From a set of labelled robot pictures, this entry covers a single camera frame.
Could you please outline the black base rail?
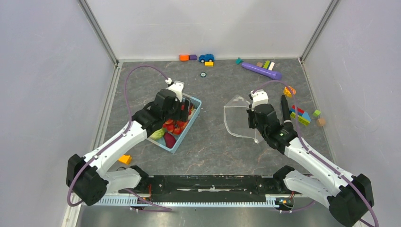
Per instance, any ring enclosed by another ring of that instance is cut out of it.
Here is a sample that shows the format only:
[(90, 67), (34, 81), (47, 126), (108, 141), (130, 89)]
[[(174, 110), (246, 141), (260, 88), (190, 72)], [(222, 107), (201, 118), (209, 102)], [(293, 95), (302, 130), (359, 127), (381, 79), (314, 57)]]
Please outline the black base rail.
[(271, 175), (150, 175), (132, 189), (152, 202), (263, 202), (292, 195)]

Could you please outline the yellow butterfly duplo block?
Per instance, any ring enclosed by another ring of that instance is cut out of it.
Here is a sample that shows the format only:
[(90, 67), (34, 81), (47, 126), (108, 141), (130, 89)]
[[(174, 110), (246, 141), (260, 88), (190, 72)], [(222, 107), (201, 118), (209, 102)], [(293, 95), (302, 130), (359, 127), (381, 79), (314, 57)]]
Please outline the yellow butterfly duplo block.
[(292, 98), (296, 94), (296, 90), (291, 86), (287, 86), (284, 87), (283, 94), (289, 98)]

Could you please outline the tan wooden cube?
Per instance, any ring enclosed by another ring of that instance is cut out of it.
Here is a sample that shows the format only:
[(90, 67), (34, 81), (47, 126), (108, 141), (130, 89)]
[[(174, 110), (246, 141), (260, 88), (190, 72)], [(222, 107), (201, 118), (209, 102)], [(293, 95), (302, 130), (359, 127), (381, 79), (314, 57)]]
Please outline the tan wooden cube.
[(324, 118), (318, 118), (316, 120), (316, 125), (319, 127), (323, 127), (326, 125), (326, 120)]

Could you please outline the white garlic toy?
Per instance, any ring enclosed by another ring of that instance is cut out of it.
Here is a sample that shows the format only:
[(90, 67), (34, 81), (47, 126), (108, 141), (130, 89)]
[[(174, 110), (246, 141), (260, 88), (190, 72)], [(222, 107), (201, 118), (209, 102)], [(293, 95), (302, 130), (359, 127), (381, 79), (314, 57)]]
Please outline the white garlic toy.
[(191, 110), (191, 111), (190, 111), (190, 114), (189, 114), (189, 116), (188, 116), (188, 120), (189, 120), (189, 121), (193, 118), (193, 116), (195, 115), (195, 112), (196, 112), (196, 110)]

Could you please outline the green cabbage toy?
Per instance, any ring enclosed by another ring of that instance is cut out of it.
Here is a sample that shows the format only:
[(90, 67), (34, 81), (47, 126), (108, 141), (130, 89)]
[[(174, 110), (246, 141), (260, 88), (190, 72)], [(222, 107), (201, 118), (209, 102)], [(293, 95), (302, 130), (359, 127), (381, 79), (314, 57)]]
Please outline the green cabbage toy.
[(164, 134), (165, 134), (165, 129), (161, 128), (152, 133), (149, 138), (152, 140), (159, 140), (164, 137)]

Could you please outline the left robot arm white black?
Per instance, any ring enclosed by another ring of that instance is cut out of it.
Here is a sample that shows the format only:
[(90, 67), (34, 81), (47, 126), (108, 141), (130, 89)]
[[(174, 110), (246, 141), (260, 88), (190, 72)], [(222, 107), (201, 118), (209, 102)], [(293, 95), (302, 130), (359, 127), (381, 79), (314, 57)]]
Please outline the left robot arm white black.
[(146, 104), (131, 116), (128, 123), (102, 146), (79, 156), (74, 154), (68, 160), (66, 185), (67, 202), (71, 207), (82, 203), (91, 206), (109, 192), (134, 189), (144, 192), (148, 179), (136, 169), (108, 172), (110, 167), (131, 148), (149, 138), (161, 129), (168, 120), (186, 121), (191, 101), (180, 92), (160, 90), (154, 101)]

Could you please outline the yellow wedge block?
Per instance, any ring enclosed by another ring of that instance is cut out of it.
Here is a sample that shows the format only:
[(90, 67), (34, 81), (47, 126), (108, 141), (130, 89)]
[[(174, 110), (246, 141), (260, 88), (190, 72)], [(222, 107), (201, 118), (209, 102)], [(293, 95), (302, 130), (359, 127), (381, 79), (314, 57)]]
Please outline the yellow wedge block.
[(122, 155), (118, 161), (125, 165), (129, 165), (132, 161), (132, 157), (130, 155)]

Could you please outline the clear polka dot zip bag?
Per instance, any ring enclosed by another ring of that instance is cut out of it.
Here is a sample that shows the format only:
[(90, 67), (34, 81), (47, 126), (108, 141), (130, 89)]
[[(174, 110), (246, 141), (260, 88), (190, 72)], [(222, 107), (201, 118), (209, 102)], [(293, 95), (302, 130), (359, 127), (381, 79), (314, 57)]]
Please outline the clear polka dot zip bag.
[(250, 102), (242, 96), (234, 96), (223, 108), (223, 118), (226, 130), (229, 134), (238, 138), (252, 139), (255, 143), (264, 141), (256, 129), (251, 129), (248, 124)]

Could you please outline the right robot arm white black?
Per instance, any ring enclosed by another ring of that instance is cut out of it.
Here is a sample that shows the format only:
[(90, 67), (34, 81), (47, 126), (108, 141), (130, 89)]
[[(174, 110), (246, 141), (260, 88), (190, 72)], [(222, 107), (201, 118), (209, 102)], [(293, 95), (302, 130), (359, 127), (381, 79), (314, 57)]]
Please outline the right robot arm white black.
[(280, 123), (272, 105), (251, 105), (247, 113), (249, 127), (257, 129), (271, 148), (296, 161), (315, 177), (306, 178), (285, 166), (273, 180), (277, 192), (291, 190), (308, 196), (325, 206), (345, 227), (352, 227), (359, 221), (368, 225), (362, 219), (368, 212), (374, 221), (372, 226), (379, 225), (373, 211), (372, 184), (366, 175), (354, 175), (329, 161), (298, 135), (289, 116)]

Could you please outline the purple toy flashlight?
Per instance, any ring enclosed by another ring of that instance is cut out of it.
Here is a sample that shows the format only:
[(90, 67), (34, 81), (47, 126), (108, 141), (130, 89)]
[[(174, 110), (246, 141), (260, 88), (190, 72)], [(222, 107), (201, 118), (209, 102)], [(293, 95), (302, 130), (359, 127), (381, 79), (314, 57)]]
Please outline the purple toy flashlight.
[(268, 70), (268, 69), (265, 69), (265, 68), (262, 68), (262, 67), (247, 63), (247, 62), (243, 62), (241, 64), (241, 66), (244, 69), (250, 70), (250, 71), (255, 72), (255, 73), (259, 73), (259, 74), (264, 75), (264, 76), (266, 76), (268, 78), (271, 78), (273, 80), (281, 80), (282, 79), (282, 74), (281, 74), (281, 72), (278, 72), (278, 71)]

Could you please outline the multicolour duplo stack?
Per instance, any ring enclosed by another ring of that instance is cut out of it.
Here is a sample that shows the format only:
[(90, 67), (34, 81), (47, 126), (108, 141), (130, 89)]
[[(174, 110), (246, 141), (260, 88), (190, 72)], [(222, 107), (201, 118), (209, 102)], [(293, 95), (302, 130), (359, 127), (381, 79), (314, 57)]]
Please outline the multicolour duplo stack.
[(309, 125), (311, 122), (311, 118), (310, 118), (309, 114), (305, 110), (303, 110), (299, 107), (296, 109), (296, 113), (295, 113), (295, 106), (292, 105), (292, 107), (289, 110), (289, 113), (290, 113), (290, 117), (292, 117), (294, 119), (296, 118), (296, 113), (297, 113), (298, 121), (305, 126)]

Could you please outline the magenta fruit toy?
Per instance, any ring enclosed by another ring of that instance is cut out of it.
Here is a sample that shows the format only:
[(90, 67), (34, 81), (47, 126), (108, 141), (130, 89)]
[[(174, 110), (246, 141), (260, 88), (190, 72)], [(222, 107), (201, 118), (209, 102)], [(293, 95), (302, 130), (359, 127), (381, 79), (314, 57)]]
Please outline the magenta fruit toy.
[(176, 143), (175, 137), (168, 132), (164, 134), (164, 140), (167, 148), (173, 148)]

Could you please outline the teal block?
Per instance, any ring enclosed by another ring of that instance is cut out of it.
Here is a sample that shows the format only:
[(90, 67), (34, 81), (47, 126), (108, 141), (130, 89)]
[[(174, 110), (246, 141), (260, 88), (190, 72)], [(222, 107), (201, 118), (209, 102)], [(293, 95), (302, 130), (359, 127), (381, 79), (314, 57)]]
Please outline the teal block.
[(241, 58), (237, 58), (237, 60), (236, 60), (237, 65), (241, 64), (242, 62), (243, 62), (243, 60)]

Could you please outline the white block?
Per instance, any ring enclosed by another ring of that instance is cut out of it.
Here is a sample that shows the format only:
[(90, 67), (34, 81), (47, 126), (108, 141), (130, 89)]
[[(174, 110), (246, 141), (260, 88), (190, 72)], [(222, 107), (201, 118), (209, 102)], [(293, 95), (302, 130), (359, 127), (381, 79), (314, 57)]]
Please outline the white block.
[(274, 62), (270, 62), (268, 70), (273, 70), (275, 63)]

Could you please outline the orange block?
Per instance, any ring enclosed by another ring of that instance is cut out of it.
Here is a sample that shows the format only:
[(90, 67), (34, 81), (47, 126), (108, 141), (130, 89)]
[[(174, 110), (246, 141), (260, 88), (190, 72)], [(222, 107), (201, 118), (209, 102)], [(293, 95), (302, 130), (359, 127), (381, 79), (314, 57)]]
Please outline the orange block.
[(190, 60), (190, 55), (189, 54), (180, 54), (179, 55), (179, 60), (180, 61), (189, 61)]

